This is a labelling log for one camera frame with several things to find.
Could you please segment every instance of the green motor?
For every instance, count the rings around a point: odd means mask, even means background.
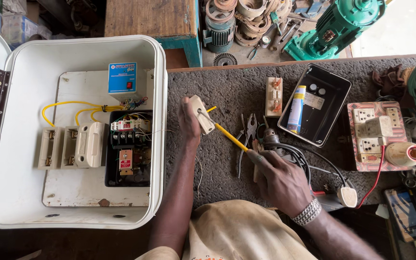
[[[338,58],[385,9],[384,0],[335,0],[318,19],[315,30],[293,37],[283,49],[297,61]]]

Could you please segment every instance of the red label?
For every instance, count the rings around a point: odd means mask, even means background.
[[[121,160],[120,168],[131,168],[131,160]]]

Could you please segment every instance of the man's hand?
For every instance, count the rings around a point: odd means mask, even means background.
[[[274,151],[258,154],[250,149],[246,154],[263,173],[258,186],[264,199],[291,218],[311,203],[312,196],[301,168],[280,158]]]
[[[192,111],[192,104],[187,96],[181,98],[177,109],[177,121],[179,121],[184,144],[198,147],[200,144],[200,123]]]

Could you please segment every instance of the yellow wire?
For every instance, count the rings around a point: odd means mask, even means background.
[[[76,121],[76,124],[77,124],[77,125],[79,125],[79,122],[78,122],[78,115],[79,115],[81,112],[84,112],[84,111],[91,111],[91,110],[98,110],[98,111],[102,111],[102,105],[99,105],[99,104],[91,104],[91,103],[89,103],[89,102],[84,102],[84,101],[65,101],[65,102],[58,102],[58,103],[54,103],[54,104],[50,104],[50,105],[45,106],[45,107],[43,108],[43,110],[41,111],[41,115],[43,116],[44,120],[45,120],[46,122],[48,122],[48,124],[50,124],[51,126],[55,126],[53,123],[51,123],[51,121],[49,121],[49,119],[48,119],[48,118],[46,117],[46,115],[44,114],[44,113],[45,113],[45,111],[46,111],[46,109],[48,109],[48,108],[50,108],[50,107],[53,107],[53,106],[56,106],[56,105],[60,105],[60,104],[72,104],[72,103],[77,103],[77,104],[88,104],[88,105],[90,105],[90,106],[94,106],[94,108],[90,108],[90,109],[83,109],[83,110],[78,111],[78,113],[77,113],[77,114],[76,114],[76,116],[75,116],[75,121]],[[106,112],[110,112],[110,111],[113,111],[113,110],[122,110],[122,109],[124,109],[124,106],[122,106],[122,105],[113,105],[113,106],[106,106],[106,107],[105,107],[105,111],[106,111]]]
[[[207,112],[210,112],[211,110],[217,108],[217,106],[213,106],[212,108],[208,109]]]

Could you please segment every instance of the red wire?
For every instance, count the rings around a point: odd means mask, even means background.
[[[360,208],[362,206],[362,203],[364,203],[364,200],[368,197],[368,195],[373,191],[373,189],[375,189],[375,187],[377,186],[378,183],[378,179],[380,178],[380,173],[381,173],[381,166],[383,165],[383,159],[384,159],[384,145],[382,145],[381,147],[381,158],[380,158],[380,166],[378,167],[378,173],[377,173],[377,179],[375,180],[375,183],[373,184],[372,188],[370,189],[370,191],[367,192],[367,194],[365,194],[365,196],[362,198],[361,203],[355,207],[356,209]]]

